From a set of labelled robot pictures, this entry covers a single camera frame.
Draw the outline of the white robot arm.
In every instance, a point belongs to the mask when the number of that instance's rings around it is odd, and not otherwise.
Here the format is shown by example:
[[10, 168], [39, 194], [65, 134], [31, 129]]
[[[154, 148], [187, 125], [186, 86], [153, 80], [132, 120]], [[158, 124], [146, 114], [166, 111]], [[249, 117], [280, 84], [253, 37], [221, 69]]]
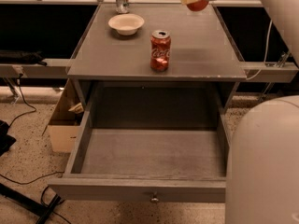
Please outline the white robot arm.
[[[204, 0], [181, 0], [184, 5]], [[299, 59], [299, 0], [260, 0]], [[240, 120], [229, 150], [225, 224], [298, 224], [297, 96], [263, 102]]]

